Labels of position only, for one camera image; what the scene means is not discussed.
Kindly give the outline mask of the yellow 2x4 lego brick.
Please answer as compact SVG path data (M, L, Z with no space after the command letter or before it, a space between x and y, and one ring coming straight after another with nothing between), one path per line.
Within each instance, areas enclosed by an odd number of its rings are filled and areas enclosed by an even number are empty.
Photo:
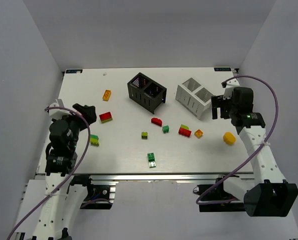
M102 97L102 100L103 101L109 101L110 97L111 97L111 94L112 94L112 91L111 90L108 90L106 89L104 94L103 94L103 97Z

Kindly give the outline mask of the yellow square lego brick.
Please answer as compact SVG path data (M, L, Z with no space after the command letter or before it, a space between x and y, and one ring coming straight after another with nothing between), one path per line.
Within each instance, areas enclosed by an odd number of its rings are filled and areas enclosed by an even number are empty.
M194 132L194 135L198 138L198 139L200 139L202 136L203 136L203 132L200 130L200 129L198 129L198 130L196 130L195 132Z

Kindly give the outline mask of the yellow round lego piece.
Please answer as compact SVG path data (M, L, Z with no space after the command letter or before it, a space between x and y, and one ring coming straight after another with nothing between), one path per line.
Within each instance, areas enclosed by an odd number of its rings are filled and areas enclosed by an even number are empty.
M231 132L225 132L223 135L223 141L227 145L232 146L236 142L236 137Z

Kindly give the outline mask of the green 2x4 lego plate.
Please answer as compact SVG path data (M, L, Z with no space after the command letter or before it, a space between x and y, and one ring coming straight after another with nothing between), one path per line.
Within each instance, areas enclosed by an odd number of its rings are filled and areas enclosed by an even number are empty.
M148 159L149 168L155 168L157 166L155 155L153 152L147 154L147 159Z

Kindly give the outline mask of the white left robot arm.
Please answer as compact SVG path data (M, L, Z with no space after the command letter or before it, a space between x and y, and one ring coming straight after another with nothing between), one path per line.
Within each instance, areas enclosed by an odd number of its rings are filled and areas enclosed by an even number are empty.
M76 153L79 134L96 122L96 108L78 103L72 107L70 111L56 102L48 108L52 123L45 153L46 200L32 234L34 240L72 239L74 221L88 194L90 178L73 173L83 159Z

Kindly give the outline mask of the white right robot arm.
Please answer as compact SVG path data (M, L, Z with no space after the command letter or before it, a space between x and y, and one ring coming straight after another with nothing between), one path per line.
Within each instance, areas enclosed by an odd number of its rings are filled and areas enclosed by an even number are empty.
M286 217L298 196L296 184L287 182L268 143L262 115L253 111L253 90L235 87L229 97L211 98L212 117L230 119L242 140L254 175L254 185L231 176L224 192L243 202L250 217Z

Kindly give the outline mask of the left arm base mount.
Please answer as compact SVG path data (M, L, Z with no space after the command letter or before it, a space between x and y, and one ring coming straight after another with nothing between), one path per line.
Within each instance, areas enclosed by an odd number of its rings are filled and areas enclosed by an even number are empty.
M112 203L110 202L109 185L95 184L90 175L75 175L69 186L81 186L87 190L84 200L80 206L83 210L110 210Z

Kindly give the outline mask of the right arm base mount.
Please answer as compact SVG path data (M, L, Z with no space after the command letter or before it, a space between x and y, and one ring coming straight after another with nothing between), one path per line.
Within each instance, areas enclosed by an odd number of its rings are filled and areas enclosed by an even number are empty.
M193 194L200 196L204 191L210 188L212 184L199 184L192 190ZM224 191L224 186L221 183L215 189L207 193L202 199L202 202L232 200L234 197ZM240 201L231 201L228 203L199 205L200 213L220 213L220 212L245 212L244 204Z

